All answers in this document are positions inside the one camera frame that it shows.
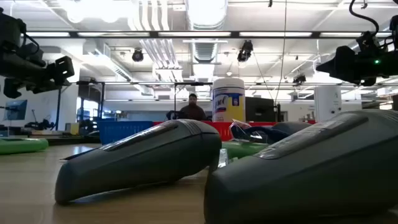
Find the black metal frame stand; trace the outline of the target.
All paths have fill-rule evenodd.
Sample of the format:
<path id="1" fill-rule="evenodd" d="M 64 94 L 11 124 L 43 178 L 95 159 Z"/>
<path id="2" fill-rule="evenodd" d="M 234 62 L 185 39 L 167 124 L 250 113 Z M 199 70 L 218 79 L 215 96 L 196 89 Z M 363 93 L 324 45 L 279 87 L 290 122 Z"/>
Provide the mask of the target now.
<path id="1" fill-rule="evenodd" d="M 187 85 L 188 86 L 208 86 L 210 88 L 213 85 L 213 83 L 212 82 L 179 82 L 179 83 L 174 83 L 174 110 L 170 111 L 170 113 L 173 113 L 174 116 L 173 116 L 173 118 L 168 116 L 168 119 L 194 119 L 194 120 L 198 120 L 198 121 L 211 121 L 212 116 L 206 116 L 205 111 L 202 108 L 200 108 L 200 110 L 201 110 L 201 118 L 197 118 L 197 117 L 192 118 L 184 110 L 184 108 L 186 108 L 186 106 L 184 106 L 180 110 L 177 110 L 177 93 L 180 90 L 185 89 L 185 87 Z"/>
<path id="2" fill-rule="evenodd" d="M 103 117 L 105 82 L 77 81 L 57 91 L 56 130 L 69 123 Z"/>

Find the blue razor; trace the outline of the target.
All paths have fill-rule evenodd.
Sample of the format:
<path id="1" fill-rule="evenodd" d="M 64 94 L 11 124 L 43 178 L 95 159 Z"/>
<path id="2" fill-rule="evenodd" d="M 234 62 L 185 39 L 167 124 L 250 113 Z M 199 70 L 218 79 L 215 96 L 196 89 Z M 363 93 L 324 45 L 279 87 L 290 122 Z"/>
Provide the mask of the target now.
<path id="1" fill-rule="evenodd" d="M 273 144 L 286 137 L 289 137 L 292 133 L 281 129 L 280 124 L 273 126 L 251 126 L 248 123 L 234 120 L 232 125 L 229 127 L 232 137 L 236 141 L 248 141 L 265 144 Z"/>

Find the white round column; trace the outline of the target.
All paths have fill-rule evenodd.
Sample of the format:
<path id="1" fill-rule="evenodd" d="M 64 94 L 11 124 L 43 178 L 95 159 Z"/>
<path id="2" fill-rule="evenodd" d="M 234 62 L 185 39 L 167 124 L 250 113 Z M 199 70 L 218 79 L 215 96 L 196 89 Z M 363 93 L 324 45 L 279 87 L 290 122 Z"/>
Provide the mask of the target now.
<path id="1" fill-rule="evenodd" d="M 340 86 L 318 86 L 314 95 L 316 122 L 328 120 L 341 111 Z"/>

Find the computer monitor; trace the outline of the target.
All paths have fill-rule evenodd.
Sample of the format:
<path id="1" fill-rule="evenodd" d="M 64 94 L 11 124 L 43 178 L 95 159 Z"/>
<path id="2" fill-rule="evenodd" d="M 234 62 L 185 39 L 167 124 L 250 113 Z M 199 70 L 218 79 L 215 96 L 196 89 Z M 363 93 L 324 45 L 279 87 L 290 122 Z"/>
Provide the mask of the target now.
<path id="1" fill-rule="evenodd" d="M 24 120 L 27 110 L 27 100 L 12 100 L 6 102 L 5 120 Z"/>

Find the black box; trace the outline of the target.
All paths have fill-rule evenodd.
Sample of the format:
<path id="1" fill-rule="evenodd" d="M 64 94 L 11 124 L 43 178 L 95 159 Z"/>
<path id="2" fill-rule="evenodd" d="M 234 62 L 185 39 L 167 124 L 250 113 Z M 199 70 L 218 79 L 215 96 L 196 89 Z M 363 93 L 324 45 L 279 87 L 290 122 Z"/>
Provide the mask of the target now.
<path id="1" fill-rule="evenodd" d="M 274 122 L 274 100 L 265 98 L 245 97 L 246 121 Z"/>

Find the person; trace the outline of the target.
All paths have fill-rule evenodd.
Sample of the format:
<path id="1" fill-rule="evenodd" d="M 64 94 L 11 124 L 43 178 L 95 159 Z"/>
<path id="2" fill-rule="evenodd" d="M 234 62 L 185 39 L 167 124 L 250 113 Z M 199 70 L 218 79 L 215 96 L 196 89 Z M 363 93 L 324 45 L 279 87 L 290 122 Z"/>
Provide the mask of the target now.
<path id="1" fill-rule="evenodd" d="M 180 109 L 183 119 L 194 119 L 197 121 L 205 121 L 206 114 L 204 110 L 197 105 L 197 96 L 191 93 L 188 97 L 188 105 Z"/>

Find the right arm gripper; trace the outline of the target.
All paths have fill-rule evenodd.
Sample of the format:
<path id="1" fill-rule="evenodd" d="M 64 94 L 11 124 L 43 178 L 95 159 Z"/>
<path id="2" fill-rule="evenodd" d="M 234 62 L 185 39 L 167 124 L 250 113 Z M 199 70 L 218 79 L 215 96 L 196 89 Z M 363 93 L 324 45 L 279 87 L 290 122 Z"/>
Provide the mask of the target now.
<path id="1" fill-rule="evenodd" d="M 389 52 L 377 50 L 375 52 L 355 52 L 348 47 L 349 59 L 346 71 L 346 81 L 355 85 L 372 86 L 377 78 L 389 78 L 387 72 L 387 57 Z M 346 65 L 347 46 L 336 49 L 335 56 L 316 66 L 316 71 L 328 73 L 333 78 L 343 78 Z"/>

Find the blue plastic basket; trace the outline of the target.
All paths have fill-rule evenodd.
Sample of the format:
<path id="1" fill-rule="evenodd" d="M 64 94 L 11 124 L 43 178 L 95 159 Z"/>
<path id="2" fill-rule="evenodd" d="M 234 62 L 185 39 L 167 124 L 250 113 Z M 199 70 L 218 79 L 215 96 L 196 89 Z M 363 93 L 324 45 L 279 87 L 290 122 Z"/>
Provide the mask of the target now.
<path id="1" fill-rule="evenodd" d="M 105 145 L 136 134 L 152 126 L 152 121 L 99 121 L 99 138 L 102 145 Z"/>

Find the yellow box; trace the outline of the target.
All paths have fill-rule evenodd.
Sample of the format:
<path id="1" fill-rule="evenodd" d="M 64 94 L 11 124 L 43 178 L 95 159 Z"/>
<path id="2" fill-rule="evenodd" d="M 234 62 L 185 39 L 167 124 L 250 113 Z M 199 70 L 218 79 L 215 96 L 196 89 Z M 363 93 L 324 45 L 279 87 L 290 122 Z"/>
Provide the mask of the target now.
<path id="1" fill-rule="evenodd" d="M 66 123 L 65 124 L 65 133 L 71 135 L 79 135 L 80 125 L 78 123 Z"/>

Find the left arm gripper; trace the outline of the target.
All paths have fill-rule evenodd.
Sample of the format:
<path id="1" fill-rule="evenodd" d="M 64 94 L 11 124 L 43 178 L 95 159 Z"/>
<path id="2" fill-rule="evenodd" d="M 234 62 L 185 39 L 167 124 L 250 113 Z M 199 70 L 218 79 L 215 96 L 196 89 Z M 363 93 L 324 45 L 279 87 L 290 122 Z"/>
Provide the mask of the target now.
<path id="1" fill-rule="evenodd" d="M 23 45 L 17 53 L 24 59 L 22 74 L 25 88 L 34 94 L 58 90 L 57 85 L 69 85 L 67 78 L 75 74 L 70 57 L 64 56 L 47 63 L 42 59 L 44 52 L 33 43 Z"/>

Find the silver ventilation duct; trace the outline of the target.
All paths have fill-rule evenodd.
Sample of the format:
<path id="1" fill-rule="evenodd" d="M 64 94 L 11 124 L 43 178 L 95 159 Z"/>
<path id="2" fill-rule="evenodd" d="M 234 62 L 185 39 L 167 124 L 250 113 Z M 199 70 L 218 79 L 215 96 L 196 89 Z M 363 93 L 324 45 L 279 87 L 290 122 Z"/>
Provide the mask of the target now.
<path id="1" fill-rule="evenodd" d="M 221 30 L 228 10 L 228 0 L 185 0 L 190 30 Z"/>

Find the clear plastic item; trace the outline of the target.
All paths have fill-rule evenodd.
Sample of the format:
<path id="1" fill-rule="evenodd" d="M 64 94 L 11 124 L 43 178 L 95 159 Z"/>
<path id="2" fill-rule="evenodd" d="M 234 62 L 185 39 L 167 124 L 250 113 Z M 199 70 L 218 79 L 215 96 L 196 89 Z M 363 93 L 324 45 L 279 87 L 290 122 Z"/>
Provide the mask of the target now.
<path id="1" fill-rule="evenodd" d="M 220 149 L 217 168 L 225 167 L 228 164 L 229 164 L 228 150 L 222 148 Z"/>

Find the white yellow wipes canister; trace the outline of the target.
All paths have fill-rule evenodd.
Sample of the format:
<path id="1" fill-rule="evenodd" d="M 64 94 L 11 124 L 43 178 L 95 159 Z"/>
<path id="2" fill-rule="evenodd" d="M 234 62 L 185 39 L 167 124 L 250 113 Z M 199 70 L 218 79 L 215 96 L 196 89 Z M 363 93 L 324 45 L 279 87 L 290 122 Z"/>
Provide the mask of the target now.
<path id="1" fill-rule="evenodd" d="M 246 120 L 245 86 L 240 78 L 220 78 L 213 82 L 213 122 Z"/>

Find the dark grey rounded bottle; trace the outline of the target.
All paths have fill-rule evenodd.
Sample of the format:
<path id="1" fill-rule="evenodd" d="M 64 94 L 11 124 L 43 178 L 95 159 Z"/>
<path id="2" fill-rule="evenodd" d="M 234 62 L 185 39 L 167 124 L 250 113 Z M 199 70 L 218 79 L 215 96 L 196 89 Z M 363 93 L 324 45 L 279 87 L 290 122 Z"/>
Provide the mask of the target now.
<path id="1" fill-rule="evenodd" d="M 312 124 L 306 123 L 306 122 L 301 122 L 301 121 L 287 121 L 287 122 L 281 122 L 273 125 L 271 127 L 271 130 L 282 133 L 284 135 L 290 136 L 298 131 L 301 131 Z"/>

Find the green plastic tube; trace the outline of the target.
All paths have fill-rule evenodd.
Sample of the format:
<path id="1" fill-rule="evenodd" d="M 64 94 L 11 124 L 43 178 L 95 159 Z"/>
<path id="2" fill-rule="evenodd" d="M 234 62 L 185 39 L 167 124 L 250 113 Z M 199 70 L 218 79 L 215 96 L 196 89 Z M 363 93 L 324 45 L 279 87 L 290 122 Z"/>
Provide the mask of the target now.
<path id="1" fill-rule="evenodd" d="M 228 159 L 242 158 L 254 155 L 268 146 L 266 143 L 244 142 L 244 141 L 225 141 L 222 142 L 222 149 L 226 150 Z"/>
<path id="2" fill-rule="evenodd" d="M 46 139 L 0 138 L 0 155 L 43 151 L 48 146 L 49 142 Z"/>

